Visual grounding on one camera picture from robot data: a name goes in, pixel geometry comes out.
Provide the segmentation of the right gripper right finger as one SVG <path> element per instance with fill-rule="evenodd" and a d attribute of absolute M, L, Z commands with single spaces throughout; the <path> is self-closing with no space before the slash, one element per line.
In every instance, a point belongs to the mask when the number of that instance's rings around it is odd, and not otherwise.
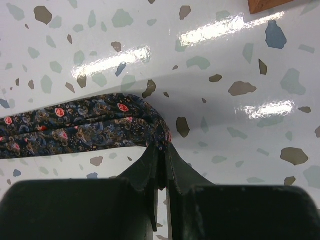
<path fill-rule="evenodd" d="M 168 145 L 166 197 L 172 240 L 317 240 L 320 216 L 305 190 L 213 184 Z"/>

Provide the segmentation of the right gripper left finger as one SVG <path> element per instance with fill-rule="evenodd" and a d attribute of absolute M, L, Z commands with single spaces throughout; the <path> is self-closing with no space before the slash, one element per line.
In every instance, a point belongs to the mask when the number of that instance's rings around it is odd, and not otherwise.
<path fill-rule="evenodd" d="M 151 240 L 159 152 L 149 146 L 115 178 L 25 180 L 0 203 L 3 240 Z"/>

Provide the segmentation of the navy floral paisley tie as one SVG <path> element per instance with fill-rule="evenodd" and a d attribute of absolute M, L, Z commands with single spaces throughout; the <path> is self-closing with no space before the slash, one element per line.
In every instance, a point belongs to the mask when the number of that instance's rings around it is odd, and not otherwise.
<path fill-rule="evenodd" d="M 171 140 L 171 131 L 158 111 L 132 94 L 88 97 L 0 121 L 2 159 L 150 145 L 165 151 Z"/>

